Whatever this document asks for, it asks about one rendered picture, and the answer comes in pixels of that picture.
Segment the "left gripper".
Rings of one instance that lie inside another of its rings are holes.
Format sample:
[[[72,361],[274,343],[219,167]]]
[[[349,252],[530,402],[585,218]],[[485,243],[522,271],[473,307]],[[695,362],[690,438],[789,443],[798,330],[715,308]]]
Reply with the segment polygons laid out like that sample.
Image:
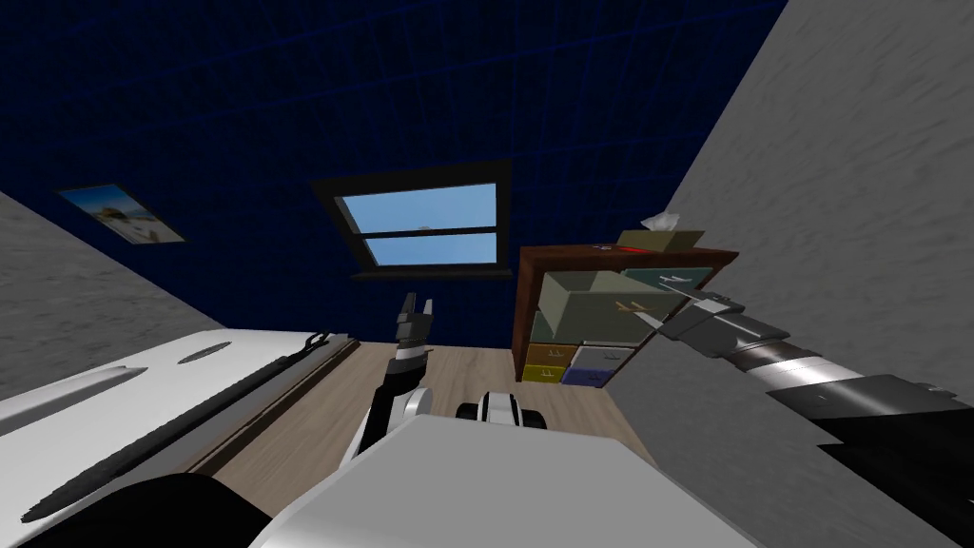
[[[397,318],[398,349],[424,346],[433,321],[433,300],[425,301],[422,313],[415,313],[416,292],[408,292]]]

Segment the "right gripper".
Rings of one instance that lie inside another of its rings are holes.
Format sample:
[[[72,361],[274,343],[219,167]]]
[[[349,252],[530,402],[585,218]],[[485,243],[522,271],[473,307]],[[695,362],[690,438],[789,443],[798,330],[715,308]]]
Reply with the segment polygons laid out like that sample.
[[[745,306],[718,293],[683,286],[669,289],[692,302],[667,320],[643,311],[635,316],[659,335],[682,342],[707,358],[727,359],[759,343],[782,341],[790,336],[783,329],[745,315]]]

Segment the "olive green drawer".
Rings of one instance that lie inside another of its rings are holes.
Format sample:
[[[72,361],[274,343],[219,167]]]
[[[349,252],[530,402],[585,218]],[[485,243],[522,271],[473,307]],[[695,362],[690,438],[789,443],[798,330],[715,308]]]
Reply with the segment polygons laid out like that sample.
[[[651,328],[620,312],[616,301],[640,303],[665,320],[684,300],[613,271],[550,271],[543,277],[531,331],[533,343],[607,343],[638,346]]]

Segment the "teal drawer front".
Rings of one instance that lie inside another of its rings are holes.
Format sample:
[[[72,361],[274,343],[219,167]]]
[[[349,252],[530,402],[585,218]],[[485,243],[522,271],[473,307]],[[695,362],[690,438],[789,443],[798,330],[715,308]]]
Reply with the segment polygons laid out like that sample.
[[[672,291],[673,284],[696,289],[711,273],[711,267],[631,268],[621,271],[627,278],[667,292]]]

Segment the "olive tissue box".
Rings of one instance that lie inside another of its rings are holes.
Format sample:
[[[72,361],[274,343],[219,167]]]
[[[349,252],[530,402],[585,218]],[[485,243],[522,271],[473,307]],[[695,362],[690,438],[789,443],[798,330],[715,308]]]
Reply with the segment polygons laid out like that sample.
[[[641,228],[624,230],[616,245],[650,252],[681,252],[693,249],[704,230],[678,229],[680,214],[663,211],[644,219]]]

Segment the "black framed window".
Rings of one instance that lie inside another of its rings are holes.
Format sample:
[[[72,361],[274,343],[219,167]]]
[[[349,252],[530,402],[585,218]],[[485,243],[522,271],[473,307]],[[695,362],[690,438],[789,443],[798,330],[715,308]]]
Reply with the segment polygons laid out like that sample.
[[[510,158],[314,180],[358,280],[508,279]]]

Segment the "grey drawer front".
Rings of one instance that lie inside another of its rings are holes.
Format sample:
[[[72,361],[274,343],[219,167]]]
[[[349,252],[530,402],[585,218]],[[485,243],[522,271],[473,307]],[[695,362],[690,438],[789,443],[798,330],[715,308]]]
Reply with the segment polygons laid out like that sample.
[[[635,349],[618,346],[579,346],[571,361],[571,368],[615,371]]]

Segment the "blue drawer front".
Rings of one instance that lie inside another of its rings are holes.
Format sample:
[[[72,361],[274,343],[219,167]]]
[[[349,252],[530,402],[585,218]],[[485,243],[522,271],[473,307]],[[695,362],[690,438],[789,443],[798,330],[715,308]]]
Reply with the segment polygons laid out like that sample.
[[[561,383],[565,385],[602,388],[613,377],[614,373],[614,370],[570,367],[565,371]]]

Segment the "brown wooden drawer cabinet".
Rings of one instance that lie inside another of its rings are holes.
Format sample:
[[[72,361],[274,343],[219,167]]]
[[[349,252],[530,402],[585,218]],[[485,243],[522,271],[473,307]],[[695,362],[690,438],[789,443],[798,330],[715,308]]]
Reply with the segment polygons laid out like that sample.
[[[523,246],[519,251],[511,344],[515,380],[523,381],[530,332],[545,273],[586,270],[620,272],[628,268],[708,267],[711,269],[710,274],[697,286],[701,289],[738,256],[737,251],[707,248],[693,248],[678,252],[651,252],[621,248],[616,245],[608,250],[592,245]]]

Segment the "orange drawer front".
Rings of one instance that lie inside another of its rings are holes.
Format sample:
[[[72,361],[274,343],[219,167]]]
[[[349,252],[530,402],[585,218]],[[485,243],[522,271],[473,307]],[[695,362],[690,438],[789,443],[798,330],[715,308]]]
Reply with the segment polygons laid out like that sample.
[[[528,345],[525,365],[551,366],[567,368],[578,349],[572,344],[553,344],[531,342]]]

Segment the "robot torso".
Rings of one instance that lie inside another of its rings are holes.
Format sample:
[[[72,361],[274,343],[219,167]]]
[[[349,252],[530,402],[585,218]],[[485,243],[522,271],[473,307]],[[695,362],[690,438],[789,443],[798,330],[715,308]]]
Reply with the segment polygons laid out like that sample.
[[[249,548],[764,548],[618,440],[409,413]]]

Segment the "beach picture on wall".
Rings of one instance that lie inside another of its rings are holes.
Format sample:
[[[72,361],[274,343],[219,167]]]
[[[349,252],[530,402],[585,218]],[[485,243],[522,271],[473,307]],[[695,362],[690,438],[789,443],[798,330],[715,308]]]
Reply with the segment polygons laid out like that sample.
[[[185,237],[120,186],[77,187],[58,190],[57,194],[132,245],[185,241]]]

